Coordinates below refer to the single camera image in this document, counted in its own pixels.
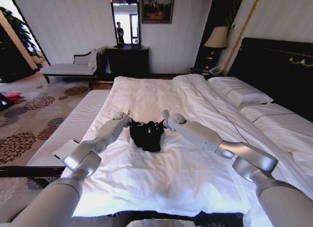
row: table lamp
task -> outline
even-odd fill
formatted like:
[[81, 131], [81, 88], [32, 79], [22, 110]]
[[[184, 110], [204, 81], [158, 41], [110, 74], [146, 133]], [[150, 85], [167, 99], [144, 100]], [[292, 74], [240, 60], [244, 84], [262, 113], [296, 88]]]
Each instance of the table lamp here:
[[227, 47], [227, 32], [227, 26], [216, 26], [213, 29], [210, 38], [205, 42], [205, 47], [210, 47], [213, 49], [210, 53], [210, 56], [206, 57], [208, 63], [205, 66], [205, 69], [214, 67], [222, 49]]

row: picture frame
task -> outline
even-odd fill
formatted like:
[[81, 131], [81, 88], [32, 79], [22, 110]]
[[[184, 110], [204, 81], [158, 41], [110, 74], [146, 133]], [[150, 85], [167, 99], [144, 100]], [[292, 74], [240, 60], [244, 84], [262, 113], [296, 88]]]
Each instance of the picture frame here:
[[141, 0], [141, 22], [172, 23], [174, 0]]

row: patterned carpet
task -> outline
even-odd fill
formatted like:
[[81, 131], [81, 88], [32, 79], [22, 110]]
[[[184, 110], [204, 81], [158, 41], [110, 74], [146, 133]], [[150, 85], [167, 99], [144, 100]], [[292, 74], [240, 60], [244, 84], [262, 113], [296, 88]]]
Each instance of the patterned carpet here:
[[[88, 93], [88, 80], [50, 78], [38, 72], [11, 84], [2, 94], [21, 92], [24, 98], [0, 112], [0, 166], [25, 165]], [[0, 178], [0, 223], [24, 208], [40, 188], [24, 178]]]

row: white cushion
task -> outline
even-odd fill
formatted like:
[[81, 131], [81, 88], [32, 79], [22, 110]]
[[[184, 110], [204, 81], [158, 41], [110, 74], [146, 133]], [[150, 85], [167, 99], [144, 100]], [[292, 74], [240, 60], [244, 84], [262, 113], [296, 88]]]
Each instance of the white cushion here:
[[248, 106], [241, 113], [313, 176], [313, 123], [277, 104]]
[[90, 54], [86, 55], [86, 56], [75, 56], [74, 57], [74, 64], [75, 65], [88, 65], [93, 52], [95, 52], [95, 49], [93, 49]]
[[236, 107], [241, 104], [259, 104], [273, 101], [265, 93], [235, 77], [214, 77], [208, 81], [214, 90], [222, 92], [228, 102]]
[[94, 73], [97, 70], [97, 51], [91, 51], [91, 57], [88, 62], [88, 68]]
[[40, 70], [41, 74], [79, 74], [93, 75], [87, 65], [54, 64]]

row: white pillow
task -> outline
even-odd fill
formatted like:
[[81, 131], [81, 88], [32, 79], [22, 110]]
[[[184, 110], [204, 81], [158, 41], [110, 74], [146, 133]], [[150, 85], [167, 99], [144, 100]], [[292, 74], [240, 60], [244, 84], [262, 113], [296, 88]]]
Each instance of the white pillow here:
[[279, 148], [290, 152], [303, 172], [313, 176], [313, 123], [271, 103], [247, 106], [241, 113]]
[[88, 68], [94, 73], [97, 70], [97, 51], [91, 51], [91, 57], [88, 62]]
[[228, 102], [236, 107], [241, 104], [260, 104], [273, 101], [265, 93], [235, 77], [214, 77], [208, 81], [215, 90], [222, 92]]
[[88, 63], [92, 57], [92, 51], [90, 52], [90, 54], [88, 54], [86, 56], [75, 56], [74, 57], [74, 64], [75, 65], [88, 65]]

